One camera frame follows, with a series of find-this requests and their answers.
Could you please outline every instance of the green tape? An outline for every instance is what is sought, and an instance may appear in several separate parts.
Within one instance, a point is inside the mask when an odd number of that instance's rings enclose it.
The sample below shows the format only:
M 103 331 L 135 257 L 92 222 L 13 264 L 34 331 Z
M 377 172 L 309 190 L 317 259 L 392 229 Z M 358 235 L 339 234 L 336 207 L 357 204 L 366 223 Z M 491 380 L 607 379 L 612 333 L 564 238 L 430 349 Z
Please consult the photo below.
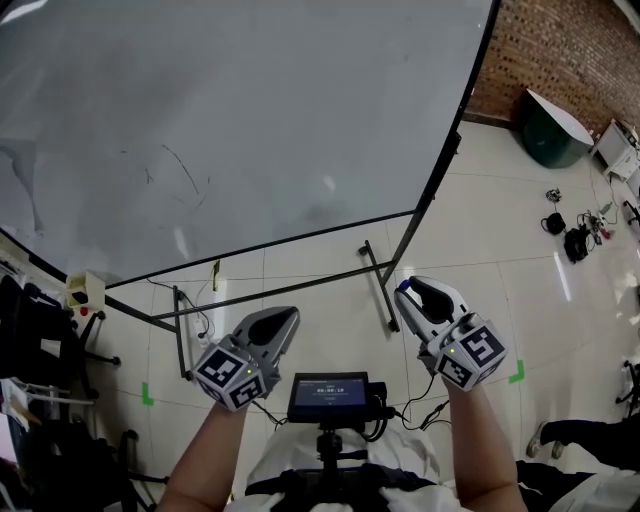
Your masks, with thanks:
M 153 398 L 149 396 L 149 384 L 146 382 L 142 383 L 142 403 L 148 406 L 152 406 L 154 403 Z
M 518 373 L 509 377 L 509 384 L 514 384 L 524 380 L 524 363 L 522 359 L 518 359 Z

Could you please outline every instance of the person's arm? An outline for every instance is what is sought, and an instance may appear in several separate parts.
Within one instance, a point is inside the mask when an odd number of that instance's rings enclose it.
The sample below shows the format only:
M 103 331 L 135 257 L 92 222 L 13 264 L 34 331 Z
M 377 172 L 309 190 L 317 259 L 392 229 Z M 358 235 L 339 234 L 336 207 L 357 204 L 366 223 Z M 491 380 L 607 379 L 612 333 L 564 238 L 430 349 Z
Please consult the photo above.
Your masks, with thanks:
M 231 493 L 247 409 L 216 404 L 176 465 L 159 510 L 223 510 Z
M 458 498 L 473 512 L 526 512 L 511 447 L 482 386 L 449 389 Z

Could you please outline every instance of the whiteboard frame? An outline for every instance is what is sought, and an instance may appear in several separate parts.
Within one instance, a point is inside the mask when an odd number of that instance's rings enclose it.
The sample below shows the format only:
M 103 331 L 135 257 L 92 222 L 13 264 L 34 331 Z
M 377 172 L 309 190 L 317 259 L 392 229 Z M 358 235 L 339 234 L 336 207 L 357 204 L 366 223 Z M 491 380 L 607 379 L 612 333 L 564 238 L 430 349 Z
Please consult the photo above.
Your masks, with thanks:
M 8 0 L 8 1 L 3 1 L 0 0 L 0 16 L 4 13 L 4 11 L 9 7 L 9 5 L 12 3 L 13 0 Z M 280 244 L 285 244 L 288 242 L 292 242 L 294 240 L 301 240 L 304 238 L 310 238 L 313 236 L 318 236 L 318 235 L 322 235 L 322 234 L 326 234 L 326 233 L 332 233 L 334 231 L 340 231 L 343 229 L 348 229 L 348 228 L 352 228 L 352 227 L 356 227 L 356 226 L 361 226 L 364 224 L 370 224 L 373 222 L 379 222 L 379 221 L 383 221 L 383 220 L 388 220 L 388 219 L 393 219 L 393 218 L 397 218 L 397 217 L 404 217 L 404 216 L 408 216 L 411 215 L 411 220 L 407 226 L 407 229 L 405 230 L 404 235 L 402 236 L 402 239 L 400 240 L 400 243 L 398 244 L 398 247 L 396 248 L 393 257 L 391 258 L 391 260 L 384 262 L 384 263 L 377 263 L 375 261 L 375 256 L 373 255 L 373 252 L 369 251 L 363 253 L 361 252 L 361 254 L 368 254 L 369 257 L 372 259 L 372 265 L 370 266 L 366 266 L 357 270 L 352 270 L 349 272 L 344 272 L 341 274 L 335 274 L 332 276 L 327 276 L 327 277 L 323 277 L 320 279 L 315 279 L 312 281 L 306 281 L 304 283 L 300 283 L 297 285 L 293 285 L 293 286 L 287 286 L 287 287 L 283 287 L 283 288 L 278 288 L 275 290 L 269 290 L 266 292 L 262 292 L 262 293 L 257 293 L 257 294 L 253 294 L 253 295 L 247 295 L 244 297 L 238 297 L 235 299 L 231 299 L 231 300 L 227 300 L 227 301 L 223 301 L 223 302 L 218 302 L 218 303 L 214 303 L 214 304 L 205 304 L 203 306 L 198 306 L 198 307 L 191 307 L 188 309 L 181 309 L 180 308 L 180 299 L 181 299 L 181 294 L 182 292 L 176 287 L 173 287 L 173 302 L 174 302 L 174 310 L 167 312 L 167 313 L 161 313 L 158 315 L 149 315 L 146 313 L 143 313 L 141 311 L 138 311 L 134 308 L 132 308 L 131 306 L 128 306 L 127 304 L 124 304 L 118 300 L 115 300 L 109 296 L 105 297 L 105 304 L 122 312 L 125 313 L 129 316 L 132 316 L 134 318 L 137 318 L 139 320 L 142 320 L 143 322 L 146 322 L 148 324 L 154 325 L 156 327 L 160 327 L 161 329 L 173 332 L 176 335 L 176 342 L 177 342 L 177 350 L 178 350 L 178 359 L 179 359 L 179 365 L 180 365 L 180 373 L 181 376 L 187 380 L 191 380 L 192 376 L 191 376 L 191 372 L 187 371 L 185 368 L 185 364 L 184 364 L 184 353 L 183 353 L 183 347 L 182 347 L 182 333 L 181 333 L 181 327 L 180 327 L 180 317 L 181 316 L 185 316 L 188 314 L 194 314 L 194 313 L 200 313 L 200 312 L 204 312 L 204 311 L 209 311 L 212 309 L 218 309 L 218 308 L 222 308 L 225 306 L 231 306 L 233 304 L 239 304 L 242 302 L 248 302 L 251 300 L 255 300 L 255 299 L 259 299 L 259 298 L 264 298 L 264 297 L 268 297 L 268 296 L 273 296 L 273 295 L 280 295 L 283 293 L 289 293 L 298 289 L 303 289 L 303 288 L 309 288 L 309 287 L 313 287 L 313 286 L 318 286 L 320 284 L 325 284 L 328 282 L 332 282 L 332 281 L 338 281 L 341 279 L 346 279 L 349 277 L 354 277 L 357 275 L 361 275 L 361 274 L 365 274 L 365 273 L 369 273 L 369 272 L 375 272 L 378 278 L 378 282 L 380 284 L 380 288 L 381 288 L 381 292 L 383 294 L 383 297 L 385 299 L 385 303 L 387 305 L 387 308 L 389 309 L 389 314 L 391 316 L 391 321 L 389 322 L 389 327 L 391 328 L 391 330 L 399 330 L 399 326 L 397 324 L 397 320 L 395 318 L 395 311 L 393 310 L 393 307 L 391 305 L 391 301 L 389 299 L 385 284 L 387 283 L 387 281 L 389 280 L 389 278 L 391 277 L 391 275 L 393 274 L 393 271 L 395 270 L 396 266 L 398 265 L 398 263 L 400 262 L 400 259 L 402 258 L 405 250 L 407 249 L 407 247 L 409 246 L 409 243 L 411 242 L 411 240 L 413 239 L 413 236 L 415 235 L 418 227 L 420 226 L 420 223 L 422 221 L 422 219 L 424 218 L 430 204 L 431 201 L 433 201 L 433 199 L 435 198 L 435 194 L 438 190 L 438 188 L 440 187 L 440 184 L 442 182 L 442 180 L 444 179 L 444 176 L 449 168 L 449 165 L 453 159 L 453 157 L 456 154 L 458 145 L 460 143 L 460 135 L 457 133 L 458 130 L 458 126 L 460 125 L 460 121 L 462 120 L 462 115 L 464 113 L 464 110 L 469 102 L 469 98 L 471 97 L 472 93 L 473 93 L 473 89 L 476 83 L 476 80 L 478 78 L 478 75 L 480 73 L 480 68 L 482 67 L 482 63 L 484 60 L 484 57 L 486 55 L 487 49 L 489 47 L 489 43 L 491 41 L 491 35 L 493 34 L 493 28 L 495 26 L 495 22 L 498 16 L 498 11 L 500 9 L 500 0 L 492 0 L 491 2 L 491 7 L 489 9 L 489 13 L 487 16 L 487 23 L 485 25 L 485 29 L 482 35 L 482 39 L 480 40 L 480 45 L 478 46 L 478 52 L 476 54 L 476 59 L 474 61 L 473 67 L 471 68 L 471 73 L 469 74 L 469 80 L 467 82 L 467 85 L 465 87 L 464 93 L 462 95 L 460 104 L 458 106 L 458 109 L 456 111 L 456 114 L 453 118 L 453 121 L 451 123 L 451 127 L 449 129 L 449 133 L 447 135 L 447 138 L 445 140 L 445 143 L 440 151 L 440 155 L 438 156 L 438 159 L 436 161 L 436 164 L 433 168 L 433 172 L 431 173 L 431 176 L 429 177 L 429 180 L 427 181 L 427 184 L 422 192 L 422 195 L 420 196 L 420 199 L 418 201 L 418 204 L 416 205 L 416 207 L 413 210 L 409 210 L 409 211 L 405 211 L 405 212 L 400 212 L 397 214 L 391 214 L 391 215 L 386 215 L 383 217 L 377 217 L 377 218 L 373 218 L 373 219 L 367 219 L 367 220 L 363 220 L 363 221 L 359 221 L 359 222 L 355 222 L 355 223 L 351 223 L 351 224 L 345 224 L 345 225 L 341 225 L 341 226 L 335 226 L 332 228 L 328 228 L 328 229 L 324 229 L 324 230 L 320 230 L 320 231 L 314 231 L 314 232 L 310 232 L 310 233 L 305 233 L 302 235 L 298 235 L 298 236 L 294 236 L 294 237 L 290 237 L 290 238 L 284 238 L 281 240 L 276 240 L 276 241 L 272 241 L 272 242 L 268 242 L 265 244 L 260 244 L 260 245 L 255 245 L 255 246 L 251 246 L 251 247 L 247 247 L 245 249 L 240 249 L 237 251 L 232 251 L 232 252 L 228 252 L 228 253 L 224 253 L 224 254 L 219 254 L 216 256 L 211 256 L 209 258 L 204 258 L 204 259 L 199 259 L 197 261 L 193 261 L 191 263 L 186 263 L 183 265 L 178 265 L 175 267 L 171 267 L 168 269 L 164 269 L 161 271 L 156 271 L 156 272 L 152 272 L 137 278 L 131 278 L 131 279 L 127 279 L 127 280 L 123 280 L 120 281 L 118 283 L 113 283 L 110 284 L 109 286 L 107 286 L 108 289 L 110 288 L 114 288 L 116 286 L 122 286 L 125 284 L 129 284 L 132 282 L 136 282 L 136 281 L 140 281 L 142 279 L 148 279 L 150 277 L 154 277 L 160 274 L 164 274 L 166 272 L 171 272 L 174 270 L 180 270 L 180 269 L 184 269 L 184 268 L 189 268 L 195 265 L 200 265 L 202 263 L 207 263 L 213 260 L 217 260 L 217 259 L 223 259 L 223 258 L 228 258 L 230 256 L 235 256 L 238 254 L 243 254 L 246 252 L 250 252 L 250 251 L 254 251 L 257 249 L 264 249 L 267 247 L 273 247 L 275 245 L 280 245 Z M 15 240 L 12 236 L 10 236 L 8 233 L 6 233 L 5 231 L 3 231 L 0 228 L 0 233 L 2 233 L 4 236 L 6 236 L 8 239 L 10 239 L 13 243 L 15 243 L 18 247 L 20 247 L 22 250 L 24 250 L 28 255 L 29 255 L 29 261 L 36 267 L 40 268 L 42 271 L 46 272 L 47 274 L 49 274 L 51 277 L 54 277 L 55 279 L 61 281 L 61 282 L 65 282 L 66 281 L 66 274 L 62 271 L 60 271 L 59 269 L 55 268 L 53 265 L 51 265 L 50 263 L 48 263 L 47 261 L 43 260 L 42 258 L 40 258 L 37 254 L 33 253 L 31 250 L 27 249 L 26 247 L 24 247 L 21 243 L 19 243 L 17 240 Z M 381 270 L 385 270 L 384 275 L 380 274 Z M 174 319 L 174 325 L 171 325 L 170 323 L 165 322 L 165 319 L 169 319 L 169 318 L 173 318 Z

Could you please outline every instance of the shoe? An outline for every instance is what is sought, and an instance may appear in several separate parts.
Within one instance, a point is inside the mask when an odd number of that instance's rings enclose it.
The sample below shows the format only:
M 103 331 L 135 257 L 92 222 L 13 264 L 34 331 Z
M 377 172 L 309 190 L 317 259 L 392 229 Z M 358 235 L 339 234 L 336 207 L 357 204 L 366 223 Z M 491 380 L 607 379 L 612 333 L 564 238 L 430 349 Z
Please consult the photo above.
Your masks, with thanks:
M 553 449 L 551 450 L 551 458 L 558 460 L 562 457 L 562 452 L 564 451 L 564 445 L 560 441 L 556 441 L 553 443 Z
M 526 453 L 527 457 L 529 457 L 530 459 L 534 459 L 540 451 L 540 447 L 542 446 L 542 444 L 540 443 L 540 436 L 542 435 L 542 429 L 547 423 L 549 422 L 543 421 L 542 423 L 540 423 L 540 425 L 538 425 L 538 430 L 536 430 L 536 433 L 533 435 L 531 441 L 529 441 L 529 444 L 527 445 Z

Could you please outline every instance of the brick wall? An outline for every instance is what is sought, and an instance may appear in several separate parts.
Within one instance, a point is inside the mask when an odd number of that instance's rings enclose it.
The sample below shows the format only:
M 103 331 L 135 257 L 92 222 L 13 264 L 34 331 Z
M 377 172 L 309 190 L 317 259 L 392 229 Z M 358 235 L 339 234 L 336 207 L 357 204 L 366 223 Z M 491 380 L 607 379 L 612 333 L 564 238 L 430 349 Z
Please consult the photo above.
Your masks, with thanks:
M 517 122 L 527 87 L 594 133 L 640 127 L 640 34 L 613 0 L 502 0 L 467 112 Z

